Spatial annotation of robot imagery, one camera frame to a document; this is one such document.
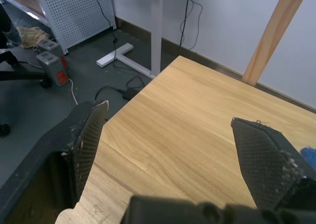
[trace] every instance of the light wood tabletop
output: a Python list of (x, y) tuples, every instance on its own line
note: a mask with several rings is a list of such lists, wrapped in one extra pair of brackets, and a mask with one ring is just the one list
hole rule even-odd
[(316, 147), (316, 114), (178, 57), (106, 123), (81, 200), (57, 223), (118, 224), (133, 194), (255, 207), (233, 117)]

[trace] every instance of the power cord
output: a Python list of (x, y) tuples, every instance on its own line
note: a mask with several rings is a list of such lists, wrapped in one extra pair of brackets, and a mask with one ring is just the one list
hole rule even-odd
[[(194, 4), (192, 3), (192, 7), (191, 7), (191, 10), (189, 12), (189, 14), (187, 15), (187, 18), (191, 15), (192, 11), (193, 11), (193, 8), (194, 8)], [(180, 25), (180, 32), (183, 33), (183, 24), (184, 24), (184, 20), (182, 21), (181, 25)]]
[(179, 52), (178, 52), (178, 56), (181, 53), (181, 46), (182, 46), (182, 42), (183, 42), (183, 37), (184, 37), (184, 30), (186, 27), (186, 23), (187, 23), (187, 18), (188, 18), (188, 6), (189, 6), (189, 0), (187, 0), (187, 4), (186, 4), (186, 13), (184, 16), (184, 24), (183, 24), (183, 30), (181, 32), (181, 39), (180, 39), (180, 44), (179, 44)]
[(31, 63), (31, 62), (18, 61), (18, 63), (20, 63), (20, 64), (29, 64), (29, 65), (30, 65), (30, 66), (32, 66), (32, 67), (35, 67), (35, 68), (37, 68), (37, 69), (41, 69), (41, 70), (43, 70), (43, 68), (42, 68), (42, 67), (37, 66), (37, 65), (34, 65), (34, 64), (33, 64), (33, 63)]
[[(191, 48), (188, 49), (188, 50), (192, 50), (192, 49), (197, 45), (197, 42), (198, 42), (199, 23), (200, 23), (200, 17), (201, 17), (202, 12), (203, 12), (203, 6), (202, 6), (200, 3), (197, 3), (197, 2), (195, 2), (195, 1), (193, 1), (193, 0), (189, 0), (189, 1), (192, 2), (192, 7), (191, 7), (191, 10), (190, 10), (189, 14), (187, 15), (187, 18), (190, 16), (190, 14), (191, 14), (191, 12), (192, 12), (192, 10), (193, 10), (193, 8), (194, 8), (194, 5), (198, 5), (198, 6), (201, 7), (201, 11), (200, 11), (200, 13), (199, 13), (199, 15), (198, 15), (198, 21), (197, 21), (197, 37), (196, 37), (196, 40), (195, 40), (195, 43), (194, 43), (193, 47), (191, 47)], [(184, 24), (184, 20), (182, 21), (182, 23), (181, 23), (181, 25), (180, 25), (180, 32), (181, 32), (181, 34), (183, 35), (183, 40), (181, 41), (181, 45), (183, 44), (184, 39), (185, 39), (184, 29), (182, 29), (183, 24)]]
[(189, 50), (192, 50), (196, 45), (197, 45), (197, 42), (198, 42), (198, 35), (199, 35), (199, 20), (201, 18), (201, 15), (202, 15), (202, 12), (203, 12), (203, 6), (200, 4), (200, 3), (197, 3), (193, 0), (190, 0), (192, 2), (192, 4), (196, 4), (196, 5), (199, 5), (201, 7), (201, 11), (199, 12), (199, 15), (198, 15), (198, 20), (197, 20), (197, 37), (196, 37), (196, 41), (193, 45), (193, 47), (191, 47)]
[(74, 98), (76, 105), (78, 105), (78, 102), (77, 102), (77, 99), (76, 99), (75, 93), (74, 93), (74, 82), (70, 78), (69, 78), (69, 81), (71, 82), (71, 94), (73, 95), (73, 98)]
[[(109, 19), (105, 16), (105, 14), (104, 14), (104, 12), (103, 12), (103, 9), (102, 9), (102, 7), (101, 7), (101, 4), (100, 4), (99, 0), (96, 0), (96, 1), (97, 1), (98, 5), (99, 5), (99, 8), (100, 8), (100, 10), (101, 10), (101, 13), (102, 13), (103, 17), (108, 21), (109, 26), (111, 27), (111, 23), (110, 23)], [(104, 86), (104, 87), (100, 88), (100, 89), (97, 91), (97, 93), (96, 93), (96, 95), (95, 95), (95, 100), (97, 99), (99, 93), (100, 93), (102, 90), (115, 90), (115, 91), (118, 91), (118, 92), (122, 93), (122, 94), (123, 94), (123, 97), (124, 97), (124, 93), (129, 92), (129, 93), (128, 93), (129, 95), (130, 95), (130, 94), (134, 94), (134, 92), (131, 92), (131, 90), (133, 90), (133, 89), (139, 89), (139, 88), (141, 88), (141, 87), (145, 87), (145, 83), (144, 83), (144, 81), (143, 81), (143, 79), (142, 79), (142, 77), (141, 77), (141, 75), (140, 75), (139, 72), (135, 71), (134, 69), (126, 68), (126, 67), (120, 67), (120, 66), (117, 66), (117, 65), (115, 64), (115, 58), (116, 58), (116, 55), (117, 55), (116, 43), (118, 42), (118, 39), (116, 38), (116, 36), (115, 36), (115, 34), (113, 33), (113, 31), (111, 31), (111, 33), (112, 33), (113, 38), (114, 38), (114, 40), (113, 40), (114, 61), (113, 61), (113, 63), (112, 63), (112, 66), (113, 66), (114, 68), (116, 68), (116, 69), (118, 69), (118, 70), (120, 70), (120, 71), (126, 73), (126, 74), (134, 75), (134, 77), (126, 83), (126, 87), (127, 87), (127, 90), (126, 90), (126, 91), (123, 91), (123, 90), (120, 90), (120, 89), (117, 89), (117, 88), (111, 87), (111, 86)], [(141, 85), (139, 85), (139, 86), (134, 86), (134, 87), (130, 86), (130, 84), (131, 84), (134, 80), (136, 80), (136, 79), (139, 79), (139, 80), (140, 80)]]
[[(37, 65), (34, 65), (34, 64), (30, 63), (30, 62), (26, 62), (26, 61), (18, 61), (18, 63), (29, 64), (29, 65), (31, 65), (32, 67), (35, 67), (35, 68), (38, 68), (38, 69), (43, 70), (43, 68), (42, 68), (42, 67), (37, 66)], [(74, 93), (74, 82), (73, 82), (73, 80), (71, 80), (70, 78), (69, 78), (69, 81), (71, 82), (71, 94), (73, 95), (73, 98), (74, 98), (74, 101), (75, 101), (76, 105), (78, 105), (78, 102), (77, 102), (77, 99), (76, 99), (76, 97), (75, 97), (75, 93)]]

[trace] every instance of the gray floor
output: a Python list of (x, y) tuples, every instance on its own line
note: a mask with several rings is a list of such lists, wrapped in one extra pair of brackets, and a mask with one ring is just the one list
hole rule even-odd
[[(24, 14), (14, 6), (5, 3), (4, 8), (17, 26), (39, 26), (46, 32), (50, 29)], [(130, 35), (117, 30), (117, 47), (131, 43), (134, 49), (126, 56), (147, 68), (150, 67), (150, 45), (145, 44)], [(125, 89), (125, 84), (133, 75), (118, 71), (109, 65), (100, 68), (96, 60), (113, 51), (113, 38), (108, 32), (103, 32), (69, 50), (66, 57), (70, 66), (68, 75), (73, 79), (75, 94), (79, 103), (90, 101), (100, 87), (109, 85)], [(11, 49), (18, 60), (37, 64), (36, 52), (21, 47)], [(173, 56), (162, 53), (162, 68), (174, 60)], [(124, 66), (117, 61), (116, 65)], [(37, 69), (26, 66), (29, 71)], [(12, 70), (6, 63), (0, 64), (0, 70)], [(150, 79), (143, 76), (145, 83)], [(16, 169), (26, 154), (38, 139), (49, 129), (62, 121), (75, 106), (70, 91), (70, 83), (62, 88), (53, 86), (43, 89), (37, 81), (6, 81), (0, 82), (0, 124), (9, 124), (11, 134), (0, 139), (0, 185), (4, 184), (10, 174)], [(99, 95), (100, 99), (110, 102), (108, 119), (116, 114), (127, 101), (121, 94), (105, 90)]]

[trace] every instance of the chair wheel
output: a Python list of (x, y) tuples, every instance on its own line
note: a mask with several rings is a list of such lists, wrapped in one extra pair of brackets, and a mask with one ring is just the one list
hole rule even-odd
[(45, 78), (43, 80), (41, 80), (39, 82), (40, 86), (47, 89), (47, 88), (50, 88), (52, 86), (52, 82), (50, 80), (50, 78)]
[(11, 132), (10, 126), (8, 124), (0, 125), (0, 136), (8, 136)]

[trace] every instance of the white wall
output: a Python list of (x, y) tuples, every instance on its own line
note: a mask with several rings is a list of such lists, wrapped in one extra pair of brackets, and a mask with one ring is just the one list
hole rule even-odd
[[(278, 0), (194, 0), (204, 6), (193, 51), (244, 73)], [(186, 0), (164, 0), (163, 37), (180, 41)], [(151, 29), (150, 0), (114, 0), (115, 14)], [(260, 82), (316, 108), (316, 2), (304, 0)], [(184, 47), (194, 45), (199, 7), (186, 26)]]

